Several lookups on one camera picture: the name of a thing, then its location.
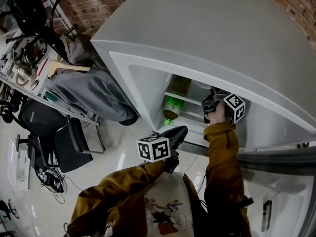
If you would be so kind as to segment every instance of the headphones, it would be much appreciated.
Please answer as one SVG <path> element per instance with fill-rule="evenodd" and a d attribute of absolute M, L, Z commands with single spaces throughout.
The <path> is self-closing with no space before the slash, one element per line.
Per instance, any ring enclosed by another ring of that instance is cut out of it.
<path fill-rule="evenodd" d="M 7 106 L 1 106 L 0 111 L 1 111 L 0 116 L 2 116 L 3 121 L 8 124 L 12 123 L 13 121 L 12 111 L 10 111 Z"/>

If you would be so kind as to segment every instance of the green bottle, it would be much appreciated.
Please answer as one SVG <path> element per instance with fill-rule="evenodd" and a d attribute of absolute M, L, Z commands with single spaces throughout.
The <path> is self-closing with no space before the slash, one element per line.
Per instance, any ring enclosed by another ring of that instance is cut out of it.
<path fill-rule="evenodd" d="M 167 96 L 163 108 L 163 115 L 165 117 L 163 123 L 166 125 L 172 125 L 173 120 L 179 117 L 183 105 L 184 100 Z"/>

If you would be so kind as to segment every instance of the brick wall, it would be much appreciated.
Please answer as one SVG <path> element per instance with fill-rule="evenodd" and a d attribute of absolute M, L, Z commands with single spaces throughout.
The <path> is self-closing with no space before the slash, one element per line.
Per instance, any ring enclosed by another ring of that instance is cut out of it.
<path fill-rule="evenodd" d="M 126 0 L 61 0 L 59 4 L 70 22 L 79 25 L 78 32 L 83 33 L 90 29 L 96 31 L 124 1 Z M 54 29 L 58 33 L 65 30 L 60 21 L 54 22 Z"/>
<path fill-rule="evenodd" d="M 273 0 L 302 28 L 316 54 L 316 0 Z"/>

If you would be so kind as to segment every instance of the mustard yellow jacket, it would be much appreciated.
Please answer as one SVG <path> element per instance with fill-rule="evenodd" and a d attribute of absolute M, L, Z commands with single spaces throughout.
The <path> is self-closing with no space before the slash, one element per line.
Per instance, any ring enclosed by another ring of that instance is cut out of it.
<path fill-rule="evenodd" d="M 205 129 L 209 141 L 209 165 L 206 169 L 202 207 L 193 183 L 184 175 L 188 189 L 195 237 L 224 236 L 225 229 L 237 226 L 243 237 L 249 237 L 246 209 L 235 205 L 247 199 L 237 161 L 238 140 L 235 125 L 219 123 Z M 112 226 L 113 236 L 147 236 L 144 189 L 163 172 L 162 161 L 116 171 L 94 186 L 81 192 L 68 228 L 71 237 L 102 235 Z"/>

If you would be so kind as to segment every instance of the wooden hanger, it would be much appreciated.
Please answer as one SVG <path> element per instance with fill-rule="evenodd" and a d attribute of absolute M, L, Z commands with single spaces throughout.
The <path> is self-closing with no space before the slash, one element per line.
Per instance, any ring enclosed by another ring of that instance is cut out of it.
<path fill-rule="evenodd" d="M 75 65 L 69 65 L 62 63 L 60 61 L 51 61 L 49 63 L 49 72 L 47 77 L 51 78 L 55 73 L 57 69 L 72 69 L 72 70 L 77 70 L 77 71 L 90 71 L 89 67 L 82 67 L 82 66 L 75 66 Z"/>

